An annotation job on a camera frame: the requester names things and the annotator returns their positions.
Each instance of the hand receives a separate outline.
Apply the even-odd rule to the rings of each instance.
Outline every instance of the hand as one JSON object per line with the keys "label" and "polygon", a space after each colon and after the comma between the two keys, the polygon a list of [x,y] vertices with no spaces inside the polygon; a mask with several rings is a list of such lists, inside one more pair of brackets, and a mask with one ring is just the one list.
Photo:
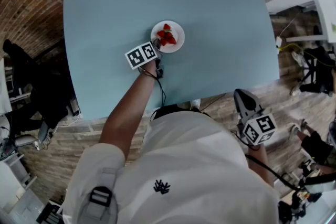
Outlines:
{"label": "hand", "polygon": [[144,64],[142,66],[142,68],[156,77],[156,63],[155,63],[155,60],[151,60],[150,62]]}

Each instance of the black chair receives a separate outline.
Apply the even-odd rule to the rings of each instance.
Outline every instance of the black chair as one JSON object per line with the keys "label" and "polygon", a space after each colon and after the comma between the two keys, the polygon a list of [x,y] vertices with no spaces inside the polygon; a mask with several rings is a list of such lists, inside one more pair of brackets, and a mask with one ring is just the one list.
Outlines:
{"label": "black chair", "polygon": [[62,76],[42,68],[21,47],[12,44],[8,39],[4,42],[3,51],[12,60],[14,88],[23,88],[29,83],[33,87],[30,99],[43,117],[38,134],[42,142],[48,130],[54,129],[68,115],[67,105],[71,96],[69,85]]}

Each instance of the white plate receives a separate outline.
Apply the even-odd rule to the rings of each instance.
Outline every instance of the white plate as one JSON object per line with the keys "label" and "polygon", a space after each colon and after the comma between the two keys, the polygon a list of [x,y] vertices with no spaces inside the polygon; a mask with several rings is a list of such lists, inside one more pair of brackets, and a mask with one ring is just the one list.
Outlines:
{"label": "white plate", "polygon": [[176,40],[176,44],[167,43],[165,46],[161,46],[160,51],[170,54],[172,52],[179,50],[182,47],[184,43],[184,31],[178,23],[173,22],[172,20],[163,20],[162,22],[157,23],[153,27],[151,32],[152,42],[157,38],[161,39],[161,37],[159,37],[156,33],[163,30],[164,24],[168,24],[170,26],[171,33]]}

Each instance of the strawberry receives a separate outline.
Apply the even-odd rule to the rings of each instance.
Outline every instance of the strawberry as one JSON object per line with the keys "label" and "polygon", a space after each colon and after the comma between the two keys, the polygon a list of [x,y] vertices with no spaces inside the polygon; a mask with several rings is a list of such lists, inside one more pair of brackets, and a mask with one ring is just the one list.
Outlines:
{"label": "strawberry", "polygon": [[172,38],[172,37],[173,37],[173,34],[170,33],[170,32],[167,32],[167,33],[164,35],[164,38],[166,38],[166,39],[170,39],[170,38]]}
{"label": "strawberry", "polygon": [[176,40],[175,40],[175,38],[170,38],[170,39],[168,39],[168,43],[170,43],[170,44],[176,44]]}
{"label": "strawberry", "polygon": [[164,24],[163,29],[164,30],[170,30],[170,26],[168,24]]}
{"label": "strawberry", "polygon": [[160,42],[161,42],[161,45],[164,46],[167,44],[168,41],[165,38],[161,38]]}
{"label": "strawberry", "polygon": [[164,37],[165,31],[161,30],[159,32],[156,33],[159,37]]}

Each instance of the shoe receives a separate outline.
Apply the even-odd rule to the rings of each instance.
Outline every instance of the shoe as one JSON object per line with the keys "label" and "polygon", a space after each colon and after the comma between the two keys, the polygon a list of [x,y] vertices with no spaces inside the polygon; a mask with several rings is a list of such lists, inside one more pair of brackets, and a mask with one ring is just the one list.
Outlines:
{"label": "shoe", "polygon": [[290,129],[288,140],[294,141],[296,138],[296,132],[299,130],[300,130],[299,127],[296,124],[294,124],[292,128]]}
{"label": "shoe", "polygon": [[196,100],[193,100],[193,101],[190,101],[190,109],[198,109],[199,110],[199,107],[201,106],[201,100],[200,99],[196,99]]}
{"label": "shoe", "polygon": [[301,127],[301,131],[303,131],[304,129],[306,129],[306,126],[308,125],[308,122],[306,122],[305,119],[303,119],[301,121],[300,127]]}
{"label": "shoe", "polygon": [[302,54],[297,54],[295,51],[292,51],[292,57],[299,64],[300,67],[303,67],[303,65],[305,64],[305,59]]}
{"label": "shoe", "polygon": [[296,96],[296,95],[300,94],[301,93],[301,91],[300,91],[300,86],[301,85],[302,85],[302,83],[300,82],[293,89],[291,89],[290,95],[291,96]]}

